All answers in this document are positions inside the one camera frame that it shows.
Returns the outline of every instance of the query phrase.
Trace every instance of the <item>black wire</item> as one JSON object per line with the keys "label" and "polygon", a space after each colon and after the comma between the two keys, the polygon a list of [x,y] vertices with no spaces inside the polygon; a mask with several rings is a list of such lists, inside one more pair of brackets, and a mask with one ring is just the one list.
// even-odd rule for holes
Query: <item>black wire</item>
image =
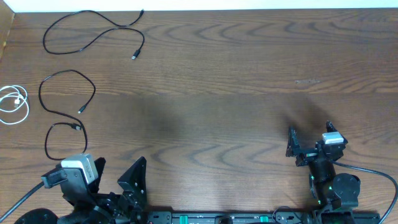
{"label": "black wire", "polygon": [[15,209],[22,205],[22,203],[24,203],[26,199],[32,196],[34,192],[43,187],[43,185],[44,183],[41,181],[41,183],[37,184],[36,187],[34,187],[32,190],[27,192],[21,199],[19,199],[19,201],[14,206],[12,206],[2,217],[0,217],[0,223],[2,223],[12,212],[14,212]]}
{"label": "black wire", "polygon": [[[87,44],[86,46],[82,47],[82,48],[79,49],[79,50],[73,50],[73,51],[71,51],[71,52],[53,52],[53,51],[49,50],[49,49],[47,48],[47,46],[45,45],[45,37],[47,36],[47,33],[49,32],[49,30],[50,30],[55,24],[57,24],[58,22],[60,22],[62,19],[67,18],[67,17],[70,17],[70,16],[73,16],[73,15],[76,15],[76,14],[79,14],[79,13],[82,13],[82,12],[92,12],[92,13],[95,13],[95,14],[101,16],[102,18],[106,19],[108,22],[112,23],[113,25],[115,25],[115,26],[117,26],[117,27],[112,28],[112,29],[108,29],[108,30],[102,32],[102,33],[101,33],[100,35],[98,35],[94,40],[92,40],[89,44]],[[73,12],[73,13],[71,13],[71,14],[69,14],[69,15],[66,15],[66,16],[61,17],[59,20],[55,21],[49,28],[47,28],[47,30],[45,31],[45,33],[44,33],[44,35],[43,35],[43,47],[44,47],[44,50],[45,50],[46,52],[50,53],[50,54],[55,54],[55,55],[73,54],[73,53],[81,52],[81,51],[85,50],[88,46],[90,46],[94,41],[96,41],[96,40],[97,40],[99,37],[101,37],[103,34],[109,32],[109,31],[112,31],[112,30],[125,29],[125,30],[133,30],[133,31],[135,31],[135,32],[138,32],[138,33],[142,36],[142,43],[141,43],[141,46],[138,48],[138,50],[141,51],[141,48],[142,48],[142,46],[144,45],[144,42],[145,42],[144,34],[143,34],[141,31],[139,31],[139,30],[136,30],[136,29],[133,29],[133,28],[127,28],[127,27],[129,27],[129,26],[135,24],[135,23],[142,17],[143,14],[144,14],[144,10],[141,10],[141,12],[139,13],[139,17],[138,17],[134,22],[132,22],[132,23],[130,23],[130,24],[126,24],[126,25],[120,25],[120,24],[117,24],[117,23],[113,22],[112,20],[108,19],[107,17],[105,17],[104,15],[102,15],[102,14],[96,12],[96,11],[92,11],[92,10],[83,10],[83,11]]]}
{"label": "black wire", "polygon": [[[43,109],[45,109],[46,111],[48,111],[48,112],[50,112],[50,113],[55,113],[55,114],[59,114],[59,115],[62,115],[62,116],[66,116],[67,118],[71,118],[71,119],[74,119],[75,121],[79,122],[80,127],[81,127],[81,129],[83,130],[83,134],[85,135],[85,148],[84,148],[83,152],[81,152],[81,153],[83,154],[83,153],[85,153],[86,150],[87,150],[87,142],[88,142],[88,140],[87,140],[86,128],[85,128],[85,126],[83,125],[83,123],[82,123],[79,119],[77,119],[77,118],[75,118],[75,117],[73,117],[73,116],[70,116],[69,114],[65,114],[65,113],[61,113],[61,112],[58,112],[58,111],[54,111],[54,110],[49,110],[49,109],[47,109],[47,108],[44,106],[44,103],[43,103],[43,100],[42,100],[42,85],[43,85],[43,83],[44,83],[45,81],[47,81],[49,78],[54,77],[54,76],[56,76],[56,75],[58,75],[58,74],[61,74],[61,73],[65,73],[65,72],[76,72],[77,74],[79,74],[79,75],[81,75],[82,77],[84,77],[85,79],[87,79],[87,80],[93,85],[93,87],[94,87],[93,94],[91,95],[91,97],[90,97],[90,99],[87,101],[87,103],[85,103],[85,104],[80,108],[79,113],[81,113],[81,112],[84,111],[84,109],[86,108],[86,106],[88,105],[88,103],[93,99],[96,88],[95,88],[94,83],[93,83],[89,78],[87,78],[84,74],[82,74],[82,73],[80,73],[80,72],[78,72],[78,71],[76,71],[76,70],[72,70],[72,69],[70,69],[70,70],[65,70],[65,71],[60,71],[60,72],[54,73],[54,74],[50,75],[49,77],[45,78],[45,79],[42,81],[42,83],[40,84],[40,86],[39,86],[39,101],[40,101],[40,104],[42,105]],[[52,157],[49,155],[49,152],[48,152],[48,150],[47,150],[47,139],[49,138],[49,134],[50,134],[50,131],[52,130],[52,128],[54,128],[56,125],[60,125],[60,124],[69,125],[69,126],[71,126],[71,127],[73,127],[73,125],[74,125],[74,124],[71,124],[71,123],[64,123],[64,122],[55,123],[55,124],[51,125],[49,131],[47,131],[47,135],[46,135],[45,141],[44,141],[44,151],[45,151],[45,155],[46,155],[49,159],[52,159],[52,160],[55,160],[55,161],[61,161],[61,160],[63,160],[64,158],[57,159],[57,158],[52,158]]]}
{"label": "black wire", "polygon": [[292,212],[292,213],[294,214],[294,216],[296,216],[296,218],[298,218],[298,219],[300,220],[298,223],[294,223],[294,224],[300,224],[300,223],[303,222],[303,221],[301,220],[302,217],[299,217],[289,206],[285,206],[285,205],[284,205],[284,206],[278,207],[278,208],[272,213],[272,218],[275,220],[276,223],[281,224],[280,222],[278,222],[278,221],[276,220],[276,213],[277,213],[277,211],[280,210],[281,208],[287,208],[287,209],[289,209],[290,212]]}
{"label": "black wire", "polygon": [[386,177],[387,179],[391,180],[391,182],[394,184],[394,187],[396,188],[396,193],[395,193],[394,199],[392,199],[392,202],[391,202],[389,208],[387,209],[387,211],[385,212],[385,214],[382,216],[382,218],[380,219],[380,221],[379,221],[379,223],[378,223],[378,224],[382,224],[383,221],[387,218],[387,216],[391,213],[392,208],[394,208],[394,205],[395,205],[396,202],[397,202],[397,198],[398,198],[398,195],[397,195],[397,192],[398,192],[398,184],[397,184],[396,180],[394,180],[394,178],[392,178],[390,175],[385,174],[385,173],[380,172],[380,171],[371,170],[371,169],[365,169],[365,168],[362,168],[362,167],[356,167],[356,166],[351,166],[351,165],[347,165],[347,164],[342,164],[342,163],[336,162],[336,161],[334,161],[333,159],[330,159],[330,158],[326,155],[326,153],[324,153],[324,154],[325,154],[325,156],[330,160],[330,162],[333,163],[334,165],[341,166],[341,167],[344,167],[344,168],[359,170],[359,171],[363,171],[363,172],[369,172],[369,173],[371,173],[371,174],[381,175],[381,176]]}

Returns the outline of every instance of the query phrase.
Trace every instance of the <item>wood grain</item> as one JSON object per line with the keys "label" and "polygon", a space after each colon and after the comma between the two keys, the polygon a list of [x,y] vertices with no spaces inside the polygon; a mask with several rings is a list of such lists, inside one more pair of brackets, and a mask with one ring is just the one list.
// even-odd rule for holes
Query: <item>wood grain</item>
{"label": "wood grain", "polygon": [[[137,12],[106,12],[128,23]],[[50,55],[46,28],[65,13],[16,14],[0,83],[30,94],[31,114],[18,126],[1,126],[0,209],[5,211],[56,162],[44,154],[55,122],[37,90],[48,75],[76,69],[97,94],[77,110],[92,87],[64,74],[46,82],[48,108],[77,115],[88,132],[88,151],[105,157],[100,191],[120,193],[117,178],[145,156],[149,204],[174,210],[267,211],[279,205],[315,205],[308,169],[286,158],[287,128],[295,125],[313,144],[330,119],[348,139],[341,159],[398,178],[398,11],[270,10],[146,12],[132,32],[106,34],[85,51]],[[78,49],[109,24],[92,14],[61,23],[48,36],[52,50]],[[51,133],[53,156],[79,153],[82,133]],[[384,213],[394,194],[387,179],[351,170],[361,179],[358,210]],[[72,208],[58,188],[40,189],[6,223],[47,207],[57,215]],[[396,209],[386,223],[398,220]]]}
{"label": "wood grain", "polygon": [[14,12],[3,0],[0,0],[0,60],[7,44],[7,37],[11,29],[13,19]]}

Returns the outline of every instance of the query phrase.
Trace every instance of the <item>coiled white cable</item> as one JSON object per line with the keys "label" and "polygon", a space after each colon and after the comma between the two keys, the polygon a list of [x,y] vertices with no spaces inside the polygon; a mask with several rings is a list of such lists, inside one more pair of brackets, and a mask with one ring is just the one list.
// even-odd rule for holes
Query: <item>coiled white cable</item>
{"label": "coiled white cable", "polygon": [[[2,96],[2,97],[0,98],[0,103],[1,103],[4,99],[6,99],[6,98],[16,98],[16,100],[15,100],[14,102],[16,103],[16,105],[18,105],[18,107],[16,107],[16,108],[13,109],[13,110],[4,110],[4,109],[1,109],[1,108],[0,108],[0,111],[5,112],[5,113],[13,113],[13,112],[19,110],[23,105],[26,105],[26,115],[25,115],[24,118],[22,118],[21,120],[19,120],[19,121],[17,121],[17,122],[13,122],[13,123],[5,122],[5,121],[3,121],[2,119],[0,119],[0,121],[1,121],[3,124],[8,124],[8,125],[19,124],[19,123],[23,122],[23,121],[27,118],[27,116],[29,115],[29,104],[28,104],[28,102],[27,102],[27,91],[26,91],[26,89],[25,89],[24,87],[22,87],[22,86],[19,86],[19,85],[12,85],[12,86],[4,86],[4,87],[2,87],[2,88],[0,89],[0,92],[2,92],[3,90],[6,90],[6,89],[8,89],[8,88],[13,88],[15,91],[12,92],[12,93],[8,93],[8,94],[6,94],[5,96]],[[25,92],[25,96],[21,94],[19,88]]]}

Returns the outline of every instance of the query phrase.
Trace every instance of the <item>usb connector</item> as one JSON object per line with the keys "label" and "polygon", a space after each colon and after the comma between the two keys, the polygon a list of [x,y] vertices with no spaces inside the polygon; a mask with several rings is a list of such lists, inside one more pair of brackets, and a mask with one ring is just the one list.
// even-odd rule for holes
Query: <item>usb connector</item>
{"label": "usb connector", "polygon": [[81,126],[80,126],[79,124],[73,123],[73,124],[71,125],[71,127],[72,127],[72,129],[77,130],[77,131],[80,131],[80,130],[81,130]]}
{"label": "usb connector", "polygon": [[14,107],[17,108],[20,103],[21,103],[21,100],[19,98],[14,100]]}
{"label": "usb connector", "polygon": [[132,55],[131,59],[135,60],[135,59],[138,57],[138,55],[139,55],[140,53],[141,53],[141,50],[140,50],[140,49],[136,50],[136,52],[134,53],[134,55]]}
{"label": "usb connector", "polygon": [[77,113],[82,113],[86,109],[87,105],[83,105]]}

